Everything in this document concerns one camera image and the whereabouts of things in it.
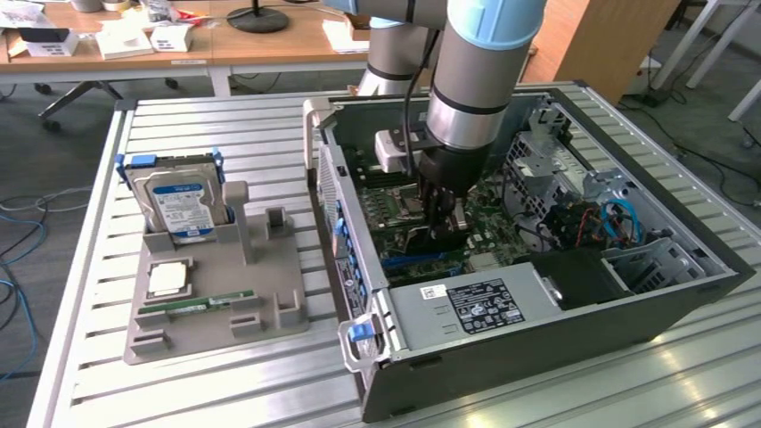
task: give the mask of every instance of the aluminum work table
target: aluminum work table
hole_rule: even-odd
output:
[[[555,86],[761,267],[761,231],[589,89]],[[135,110],[115,112],[29,427],[365,426],[341,361],[304,181],[304,99],[341,94],[141,101]],[[593,166],[608,162],[581,136],[573,144]],[[248,181],[247,211],[281,205],[292,214],[312,326],[295,336],[128,366],[121,354],[144,218],[113,171],[115,154],[212,146],[227,157],[228,179]],[[758,426],[760,282],[754,276],[647,344],[372,426]]]

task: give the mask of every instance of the power supply label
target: power supply label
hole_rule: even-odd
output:
[[[451,288],[447,294],[468,334],[525,321],[501,279]]]

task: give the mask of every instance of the floor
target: floor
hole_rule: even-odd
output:
[[[667,32],[663,35],[655,48],[655,57],[660,61],[667,59],[683,35],[684,30]],[[736,159],[761,161],[761,147],[752,149],[741,147],[742,125],[726,119],[732,108],[761,77],[760,70],[757,61],[728,52],[700,88],[696,90],[681,88],[689,100],[687,105],[669,102],[649,110],[664,128],[677,138],[679,144],[701,152],[717,151]],[[347,83],[357,83],[359,77],[360,71],[293,73],[284,74],[275,82],[275,75],[261,75],[253,79],[241,79],[241,84],[253,89],[247,91],[247,88],[240,86],[235,93],[265,90],[273,82],[276,85],[272,92],[340,89]],[[181,87],[177,91],[167,88],[160,79],[120,82],[115,87],[125,97],[137,99],[212,95],[207,78],[180,78],[179,81]],[[52,87],[55,94],[59,95],[72,85],[59,84]],[[7,93],[9,87],[0,90]],[[93,91],[56,115],[55,119],[63,124],[64,129],[60,134],[52,135],[40,128],[36,117],[36,113],[51,99],[49,96],[37,94],[31,85],[23,85],[17,87],[13,96],[0,102],[0,129],[5,131],[4,141],[0,142],[0,199],[17,195],[53,193],[64,188],[89,185],[93,181],[113,101],[103,92]],[[624,102],[628,105],[637,105],[635,100]],[[628,111],[627,115],[669,150],[675,150],[668,137],[641,112]],[[761,136],[761,105],[749,111],[744,121],[749,130]],[[716,169],[695,156],[687,156],[681,160],[695,174],[719,189],[720,176]],[[725,190],[733,198],[749,202],[754,197],[761,199],[750,180],[729,172],[726,178]],[[85,197],[83,193],[75,194],[61,198],[56,204],[51,204],[51,207],[76,205],[85,200]],[[737,206],[737,209],[757,225],[761,225],[761,210],[745,206]],[[40,214],[33,210],[12,213],[23,219],[39,219]],[[48,238],[44,245],[11,265],[27,292],[32,314],[45,338],[49,338],[53,328],[83,216],[84,210],[49,214],[45,221]],[[27,230],[27,225],[21,227],[0,222],[0,248],[15,242]],[[0,319],[5,319],[8,306],[7,304],[0,306]],[[23,313],[19,313],[16,320],[0,333],[0,376],[24,359],[28,349],[28,325]],[[36,372],[41,369],[44,355],[43,340],[37,356],[24,368],[23,376],[0,383],[0,428],[17,428],[25,424],[37,384]]]

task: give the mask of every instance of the robotic arm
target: robotic arm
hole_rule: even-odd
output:
[[[401,94],[424,61],[428,32],[443,30],[425,131],[415,135],[420,196],[429,227],[413,245],[428,252],[460,246],[469,231],[464,207],[541,27],[547,0],[324,0],[373,16],[369,65],[360,94]],[[387,168],[412,159],[381,131],[376,153]]]

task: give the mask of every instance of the white box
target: white box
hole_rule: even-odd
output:
[[[32,56],[72,56],[80,38],[69,31],[69,35],[63,42],[24,42],[28,54]]]
[[[629,84],[629,87],[627,88],[627,92],[624,94],[644,95],[648,90],[648,83],[653,82],[656,74],[660,72],[660,70],[661,70],[661,63],[649,56],[647,56],[645,59],[643,60],[643,64],[640,64],[640,70],[637,70],[635,78],[632,79],[632,83]]]
[[[151,44],[159,52],[188,52],[192,42],[189,25],[156,27],[151,34]]]
[[[153,54],[153,47],[141,29],[125,32],[101,31],[95,40],[104,60]]]

